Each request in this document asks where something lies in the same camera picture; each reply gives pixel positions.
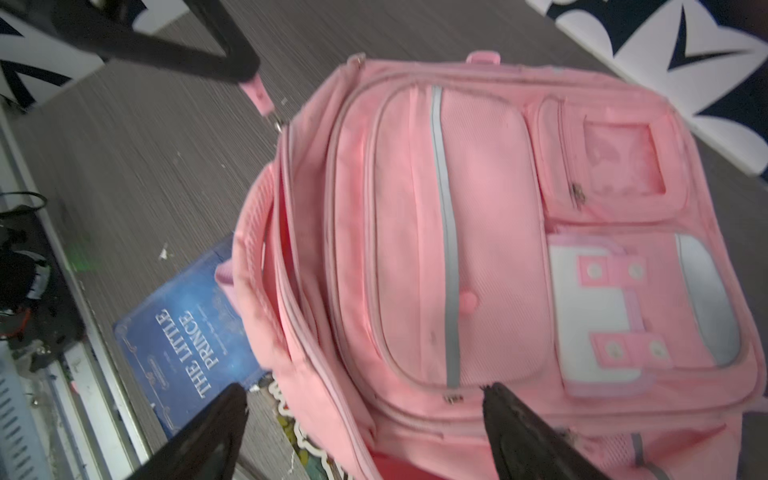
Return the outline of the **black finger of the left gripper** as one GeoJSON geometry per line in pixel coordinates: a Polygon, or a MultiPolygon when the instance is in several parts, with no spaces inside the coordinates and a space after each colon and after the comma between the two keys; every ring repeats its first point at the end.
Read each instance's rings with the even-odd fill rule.
{"type": "Polygon", "coordinates": [[[136,1],[3,1],[1,10],[64,43],[117,58],[202,78],[246,83],[257,76],[260,57],[219,1],[185,5],[222,48],[222,56],[135,31],[128,15],[136,1]]]}

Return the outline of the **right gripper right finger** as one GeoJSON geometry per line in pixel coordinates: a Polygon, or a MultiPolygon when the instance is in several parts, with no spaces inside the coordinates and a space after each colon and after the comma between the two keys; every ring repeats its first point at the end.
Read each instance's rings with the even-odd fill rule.
{"type": "Polygon", "coordinates": [[[482,390],[484,426],[501,479],[606,477],[505,385],[494,383],[482,390]]]}

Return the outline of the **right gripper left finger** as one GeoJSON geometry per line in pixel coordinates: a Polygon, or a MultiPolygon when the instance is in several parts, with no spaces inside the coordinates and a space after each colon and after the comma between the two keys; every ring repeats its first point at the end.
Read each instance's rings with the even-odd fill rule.
{"type": "Polygon", "coordinates": [[[247,419],[247,391],[232,383],[129,479],[231,480],[247,419]]]}

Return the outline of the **blue Little Prince book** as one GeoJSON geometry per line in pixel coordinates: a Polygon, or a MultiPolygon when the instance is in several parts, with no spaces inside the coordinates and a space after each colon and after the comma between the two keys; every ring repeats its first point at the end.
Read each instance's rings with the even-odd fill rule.
{"type": "Polygon", "coordinates": [[[267,374],[243,322],[216,281],[233,237],[195,262],[118,321],[114,334],[168,438],[228,385],[250,389],[267,374]]]}

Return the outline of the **pink school backpack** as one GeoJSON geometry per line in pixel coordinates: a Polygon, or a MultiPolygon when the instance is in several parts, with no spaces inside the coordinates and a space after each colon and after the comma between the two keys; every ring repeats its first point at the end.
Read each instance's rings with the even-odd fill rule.
{"type": "Polygon", "coordinates": [[[493,479],[501,383],[612,479],[733,479],[761,340],[695,142],[607,75],[354,57],[283,127],[216,273],[357,479],[493,479]]]}

